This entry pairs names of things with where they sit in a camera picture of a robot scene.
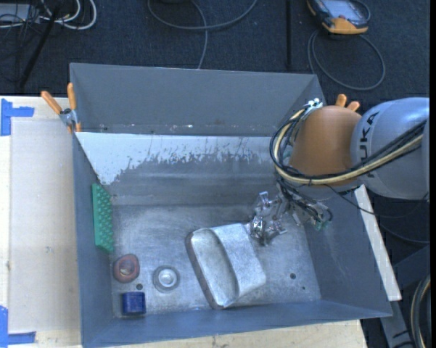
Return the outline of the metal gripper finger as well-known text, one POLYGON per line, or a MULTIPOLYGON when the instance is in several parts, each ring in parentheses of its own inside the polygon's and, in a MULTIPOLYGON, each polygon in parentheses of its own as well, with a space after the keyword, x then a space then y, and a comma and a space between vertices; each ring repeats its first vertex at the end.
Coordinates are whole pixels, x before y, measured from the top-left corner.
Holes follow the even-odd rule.
POLYGON ((281 205, 282 200, 279 196, 271 198, 267 191, 262 191, 258 194, 254 212, 260 217, 278 217, 281 205))
POLYGON ((257 239, 262 246, 268 246, 277 236, 285 234, 287 229, 279 220, 265 218, 256 215, 250 221, 250 235, 257 239))

